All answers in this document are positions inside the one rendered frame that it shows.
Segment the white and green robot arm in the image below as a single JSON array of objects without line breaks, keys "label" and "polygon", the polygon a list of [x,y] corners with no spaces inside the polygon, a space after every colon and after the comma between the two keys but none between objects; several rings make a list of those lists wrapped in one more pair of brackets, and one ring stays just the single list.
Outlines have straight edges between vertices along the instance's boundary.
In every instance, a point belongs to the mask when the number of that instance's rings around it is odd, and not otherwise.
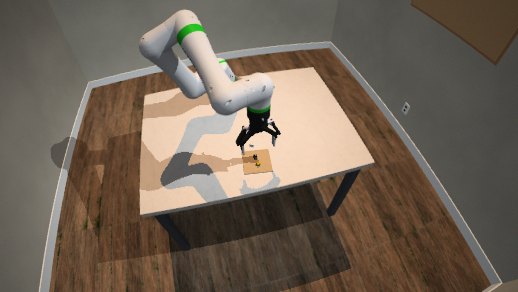
[{"label": "white and green robot arm", "polygon": [[[195,67],[195,74],[173,51],[172,47],[177,43]],[[213,110],[220,115],[231,115],[247,107],[250,121],[262,123],[269,119],[274,91],[271,78],[254,73],[241,80],[235,79],[227,62],[216,58],[192,11],[180,10],[144,34],[139,50],[162,69],[187,98],[196,99],[207,92]]]}]

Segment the brown square mat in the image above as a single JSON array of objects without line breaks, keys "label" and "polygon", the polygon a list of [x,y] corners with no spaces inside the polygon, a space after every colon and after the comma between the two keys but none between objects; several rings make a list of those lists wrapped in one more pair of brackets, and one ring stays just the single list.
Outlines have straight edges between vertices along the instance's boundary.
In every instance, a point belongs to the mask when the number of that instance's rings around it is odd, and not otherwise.
[{"label": "brown square mat", "polygon": [[[257,155],[256,159],[253,157],[255,154]],[[242,154],[242,159],[244,175],[273,171],[268,149],[245,151],[245,155]],[[256,162],[260,162],[260,166],[257,166]]]}]

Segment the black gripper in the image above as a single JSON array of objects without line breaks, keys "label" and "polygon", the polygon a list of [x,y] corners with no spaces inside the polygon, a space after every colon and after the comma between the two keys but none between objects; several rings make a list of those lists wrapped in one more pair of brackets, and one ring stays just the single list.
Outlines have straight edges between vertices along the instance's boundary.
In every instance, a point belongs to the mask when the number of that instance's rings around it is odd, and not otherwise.
[{"label": "black gripper", "polygon": [[[272,129],[268,128],[267,127],[268,125],[271,125],[276,132],[273,131]],[[261,127],[261,128],[259,129],[259,127]],[[281,133],[280,133],[279,129],[276,127],[274,120],[270,119],[270,121],[267,120],[267,121],[262,122],[262,123],[255,123],[255,122],[252,122],[252,121],[249,120],[249,126],[248,127],[242,126],[242,130],[241,130],[239,136],[237,137],[237,139],[235,141],[237,146],[240,145],[240,148],[241,148],[241,151],[242,151],[243,155],[245,155],[244,144],[252,136],[254,136],[255,133],[257,134],[257,133],[261,133],[263,131],[265,131],[266,133],[269,133],[269,134],[272,135],[272,145],[273,145],[273,147],[275,147],[276,138],[278,138],[277,135],[281,135]]]}]

